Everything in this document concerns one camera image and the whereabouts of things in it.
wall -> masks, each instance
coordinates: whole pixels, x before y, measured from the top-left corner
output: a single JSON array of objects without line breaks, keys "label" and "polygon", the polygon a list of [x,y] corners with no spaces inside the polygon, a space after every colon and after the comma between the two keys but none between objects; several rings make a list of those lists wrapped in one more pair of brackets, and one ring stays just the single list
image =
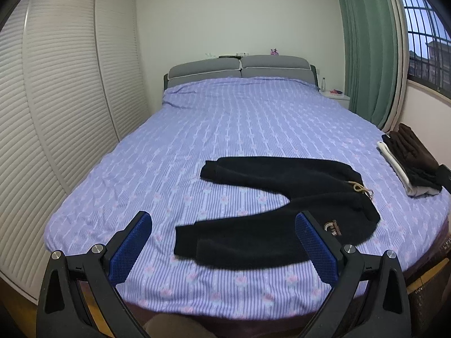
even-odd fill
[{"label": "wall", "polygon": [[143,73],[154,113],[177,64],[247,52],[306,58],[330,88],[344,88],[338,0],[137,0]]},{"label": "wall", "polygon": [[451,168],[451,100],[407,80],[398,122],[412,127],[435,159]]}]

nightstand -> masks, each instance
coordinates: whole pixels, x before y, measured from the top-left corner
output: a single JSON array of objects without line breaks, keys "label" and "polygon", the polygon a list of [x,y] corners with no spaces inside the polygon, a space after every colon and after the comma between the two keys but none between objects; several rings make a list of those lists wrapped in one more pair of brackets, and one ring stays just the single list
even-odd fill
[{"label": "nightstand", "polygon": [[325,96],[326,98],[334,99],[343,108],[349,110],[349,100],[351,99],[349,96],[346,96],[346,95],[343,95],[343,96],[334,95],[334,94],[331,94],[329,90],[326,90],[324,92],[320,91],[320,94],[322,96]]}]

sky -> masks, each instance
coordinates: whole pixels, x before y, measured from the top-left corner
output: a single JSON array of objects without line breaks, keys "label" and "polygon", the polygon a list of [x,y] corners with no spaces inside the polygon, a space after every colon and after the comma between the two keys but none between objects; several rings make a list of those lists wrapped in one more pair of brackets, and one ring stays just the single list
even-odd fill
[{"label": "sky", "polygon": [[[429,20],[429,13],[426,10],[410,7],[428,7],[429,3],[424,3],[423,0],[403,0],[405,6],[405,17],[407,19],[407,29],[409,31],[418,31],[421,33],[435,34],[441,38],[451,40],[446,32],[443,24],[440,22],[437,14],[431,12],[432,22]],[[432,41],[431,37],[420,36],[416,34],[409,34],[409,50],[414,51],[417,55],[424,58],[429,58],[427,43]]]}]

silver bolt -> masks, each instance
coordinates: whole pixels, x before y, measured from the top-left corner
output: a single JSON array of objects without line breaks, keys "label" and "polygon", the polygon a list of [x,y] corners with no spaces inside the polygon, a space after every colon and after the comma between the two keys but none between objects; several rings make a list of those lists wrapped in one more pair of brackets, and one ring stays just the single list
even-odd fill
[{"label": "silver bolt", "polygon": [[387,257],[394,259],[396,258],[396,253],[393,250],[389,249],[387,250]]},{"label": "silver bolt", "polygon": [[56,250],[55,252],[52,253],[52,259],[59,259],[60,256],[61,252],[59,250]]},{"label": "silver bolt", "polygon": [[94,254],[99,254],[102,250],[103,250],[102,244],[96,244],[91,248],[91,252],[93,252]]},{"label": "silver bolt", "polygon": [[343,247],[343,249],[344,249],[344,251],[345,251],[346,253],[349,253],[349,254],[354,254],[354,253],[355,253],[355,246],[354,246],[354,245],[346,244],[346,245]]}]

drawstring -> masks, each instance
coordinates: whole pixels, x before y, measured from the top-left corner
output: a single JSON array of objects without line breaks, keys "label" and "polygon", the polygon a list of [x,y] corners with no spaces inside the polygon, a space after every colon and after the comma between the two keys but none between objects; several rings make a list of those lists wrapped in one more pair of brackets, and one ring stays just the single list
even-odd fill
[{"label": "drawstring", "polygon": [[373,200],[374,192],[371,189],[365,188],[360,183],[357,183],[357,181],[347,181],[349,184],[353,184],[353,189],[356,192],[365,193],[369,199]]}]

